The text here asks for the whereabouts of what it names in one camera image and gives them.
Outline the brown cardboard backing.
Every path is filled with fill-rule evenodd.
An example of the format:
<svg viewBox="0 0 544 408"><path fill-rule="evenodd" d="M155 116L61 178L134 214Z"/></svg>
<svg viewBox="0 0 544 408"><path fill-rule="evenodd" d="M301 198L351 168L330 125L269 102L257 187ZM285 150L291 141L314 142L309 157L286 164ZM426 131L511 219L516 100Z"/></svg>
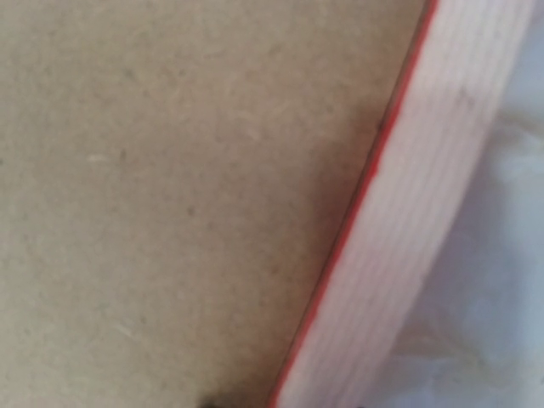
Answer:
<svg viewBox="0 0 544 408"><path fill-rule="evenodd" d="M265 406L424 6L2 2L2 406Z"/></svg>

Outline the red wooden picture frame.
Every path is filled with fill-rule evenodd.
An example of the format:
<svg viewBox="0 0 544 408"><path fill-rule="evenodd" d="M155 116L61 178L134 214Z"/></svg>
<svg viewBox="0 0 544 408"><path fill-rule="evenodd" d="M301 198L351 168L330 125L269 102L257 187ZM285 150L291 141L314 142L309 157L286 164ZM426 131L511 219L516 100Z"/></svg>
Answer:
<svg viewBox="0 0 544 408"><path fill-rule="evenodd" d="M269 406L363 405L456 217L535 9L425 3Z"/></svg>

